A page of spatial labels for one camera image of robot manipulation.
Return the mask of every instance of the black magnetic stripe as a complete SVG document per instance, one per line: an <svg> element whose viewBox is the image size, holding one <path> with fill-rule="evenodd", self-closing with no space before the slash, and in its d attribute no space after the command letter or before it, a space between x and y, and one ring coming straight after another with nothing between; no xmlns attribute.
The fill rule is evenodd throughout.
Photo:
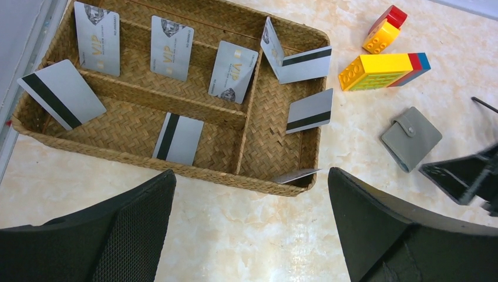
<svg viewBox="0 0 498 282"><path fill-rule="evenodd" d="M295 64L295 63L302 63L302 62L306 62L306 61L311 61L314 59L319 59L319 58L330 56L330 54L332 54L332 49L327 49L327 50L323 50L320 52L311 53L311 54L307 54L304 56L299 56L299 57L295 57L292 59L284 60L282 62L282 66L288 66L288 65Z"/></svg>
<svg viewBox="0 0 498 282"><path fill-rule="evenodd" d="M296 129L306 125L312 125L313 123L323 122L324 120L330 120L331 111L325 113L319 113L314 116L305 117L295 122L287 123L287 130Z"/></svg>
<svg viewBox="0 0 498 282"><path fill-rule="evenodd" d="M76 116L55 96L45 83L34 73L22 78L71 128L81 125Z"/></svg>
<svg viewBox="0 0 498 282"><path fill-rule="evenodd" d="M178 125L179 115L172 113L170 115L170 120L168 120L168 125L166 126L166 131L164 132L163 140L161 141L161 146L159 147L159 152L157 152L157 158L161 160L166 160L168 152L170 151L171 142L173 141L174 131Z"/></svg>

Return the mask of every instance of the red lego brick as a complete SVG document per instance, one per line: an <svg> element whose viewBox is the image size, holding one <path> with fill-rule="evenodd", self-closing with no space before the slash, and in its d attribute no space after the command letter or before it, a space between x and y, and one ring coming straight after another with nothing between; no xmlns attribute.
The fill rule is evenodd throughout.
<svg viewBox="0 0 498 282"><path fill-rule="evenodd" d="M384 19L388 19L388 22L397 29L400 29L406 18L408 17L405 12L401 11L395 5L391 5L385 12L382 14L380 18L375 21L374 25L370 28L368 33L372 32L372 30L379 25Z"/></svg>

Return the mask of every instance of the vip card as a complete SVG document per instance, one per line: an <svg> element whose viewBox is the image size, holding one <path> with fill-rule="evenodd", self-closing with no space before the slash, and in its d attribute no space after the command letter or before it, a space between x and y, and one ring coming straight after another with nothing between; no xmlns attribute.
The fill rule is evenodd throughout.
<svg viewBox="0 0 498 282"><path fill-rule="evenodd" d="M284 184L287 182L291 182L293 180L314 174L319 172L322 169L300 169L295 172L287 173L278 177L273 178L271 181L279 183L279 184Z"/></svg>
<svg viewBox="0 0 498 282"><path fill-rule="evenodd" d="M209 84L209 95L242 104L258 52L221 41Z"/></svg>
<svg viewBox="0 0 498 282"><path fill-rule="evenodd" d="M191 166L204 122L167 113L152 157Z"/></svg>
<svg viewBox="0 0 498 282"><path fill-rule="evenodd" d="M150 70L160 75L187 80L194 29L152 16Z"/></svg>
<svg viewBox="0 0 498 282"><path fill-rule="evenodd" d="M266 19L261 48L280 84L322 78L329 74L331 46L284 57L270 17Z"/></svg>
<svg viewBox="0 0 498 282"><path fill-rule="evenodd" d="M332 113L332 95L328 89L291 104L286 134L326 125Z"/></svg>
<svg viewBox="0 0 498 282"><path fill-rule="evenodd" d="M19 78L24 88L66 130L106 112L71 61L64 60Z"/></svg>
<svg viewBox="0 0 498 282"><path fill-rule="evenodd" d="M119 15L75 2L75 17L80 65L119 76Z"/></svg>
<svg viewBox="0 0 498 282"><path fill-rule="evenodd" d="M280 45L275 28L271 23L270 17L266 18L265 27L263 30L263 38L261 38L261 49L265 54L271 69L277 78L280 77L280 69L284 60L284 50Z"/></svg>

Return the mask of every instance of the yellow lego brick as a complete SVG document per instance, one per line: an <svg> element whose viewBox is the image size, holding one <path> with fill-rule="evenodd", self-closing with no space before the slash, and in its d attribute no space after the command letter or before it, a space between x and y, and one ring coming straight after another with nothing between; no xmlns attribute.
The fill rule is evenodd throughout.
<svg viewBox="0 0 498 282"><path fill-rule="evenodd" d="M347 68L339 74L339 82L343 91L349 90L356 83L362 80L367 74L361 63L361 58L357 57Z"/></svg>
<svg viewBox="0 0 498 282"><path fill-rule="evenodd" d="M368 74L411 72L412 62L407 53L360 55L360 60L365 72Z"/></svg>
<svg viewBox="0 0 498 282"><path fill-rule="evenodd" d="M378 54L386 49L401 30L392 26L387 19L384 19L363 42L363 48L372 54Z"/></svg>
<svg viewBox="0 0 498 282"><path fill-rule="evenodd" d="M343 91L382 88L413 70L408 54L359 55L339 74Z"/></svg>

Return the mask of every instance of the gray wallet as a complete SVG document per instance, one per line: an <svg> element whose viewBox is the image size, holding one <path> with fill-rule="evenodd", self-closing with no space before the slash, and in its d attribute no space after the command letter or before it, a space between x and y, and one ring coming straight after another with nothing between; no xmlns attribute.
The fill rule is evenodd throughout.
<svg viewBox="0 0 498 282"><path fill-rule="evenodd" d="M442 137L430 121L411 107L392 121L381 141L399 167L411 172Z"/></svg>

